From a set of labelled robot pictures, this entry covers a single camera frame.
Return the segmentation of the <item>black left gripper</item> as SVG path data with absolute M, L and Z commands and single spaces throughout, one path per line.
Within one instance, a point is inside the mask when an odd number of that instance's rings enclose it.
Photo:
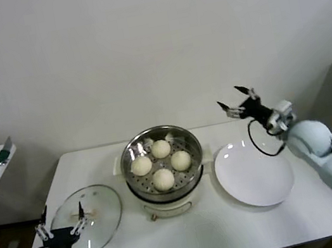
M 38 225 L 35 227 L 35 232 L 39 238 L 44 241 L 43 246 L 45 248 L 72 248 L 74 243 L 79 240 L 79 234 L 84 229 L 87 223 L 87 217 L 85 216 L 84 209 L 81 202 L 79 202 L 79 219 L 75 226 L 52 230 L 52 232 L 46 228 L 46 215 L 47 206 L 44 207 L 41 214 L 41 218 Z

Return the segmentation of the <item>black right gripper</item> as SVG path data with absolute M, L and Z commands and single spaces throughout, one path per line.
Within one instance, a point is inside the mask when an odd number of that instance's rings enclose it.
M 247 95 L 247 98 L 239 107 L 235 108 L 230 108 L 223 102 L 217 101 L 216 103 L 222 108 L 226 116 L 232 119 L 254 118 L 263 127 L 267 128 L 272 110 L 262 105 L 260 96 L 258 96 L 253 88 L 244 86 L 234 86 L 234 88 L 242 94 Z

